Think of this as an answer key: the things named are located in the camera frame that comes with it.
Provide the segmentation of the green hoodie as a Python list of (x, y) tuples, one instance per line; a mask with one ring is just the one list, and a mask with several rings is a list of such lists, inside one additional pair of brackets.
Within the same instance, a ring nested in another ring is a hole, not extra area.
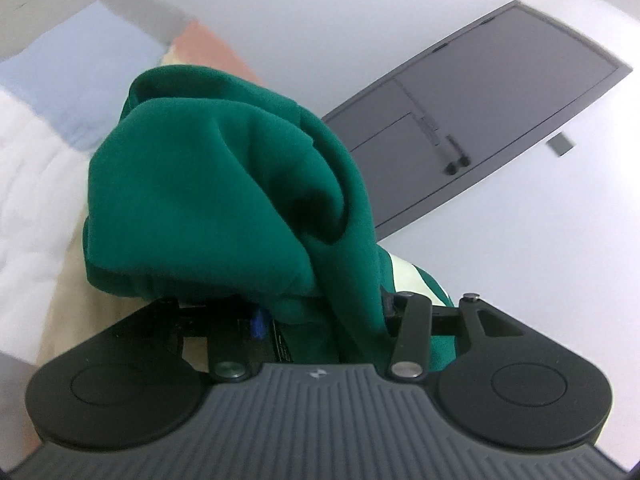
[(309, 110), (207, 67), (132, 82), (90, 160), (82, 249), (102, 292), (265, 309), (296, 364), (385, 365), (384, 292), (450, 296), (378, 246), (347, 148)]

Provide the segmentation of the grey door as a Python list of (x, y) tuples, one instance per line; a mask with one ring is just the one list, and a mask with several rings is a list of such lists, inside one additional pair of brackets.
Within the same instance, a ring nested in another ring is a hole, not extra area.
[[(433, 44), (323, 120), (362, 174), (384, 238), (564, 126), (631, 72), (564, 23), (514, 0)], [(451, 134), (471, 166), (444, 174)]]

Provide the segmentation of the patchwork bed quilt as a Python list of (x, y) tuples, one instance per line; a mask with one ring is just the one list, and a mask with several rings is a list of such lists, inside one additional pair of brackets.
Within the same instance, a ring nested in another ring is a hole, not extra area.
[(141, 307), (92, 287), (81, 231), (89, 160), (131, 81), (191, 64), (253, 80), (165, 0), (1, 0), (1, 467), (39, 443), (24, 395), (37, 367)]

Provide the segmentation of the grey wall switch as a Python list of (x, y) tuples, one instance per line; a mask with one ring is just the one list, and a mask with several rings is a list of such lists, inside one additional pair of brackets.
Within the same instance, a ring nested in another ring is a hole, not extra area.
[(564, 132), (558, 132), (550, 138), (546, 145), (555, 154), (562, 157), (575, 147), (575, 143)]

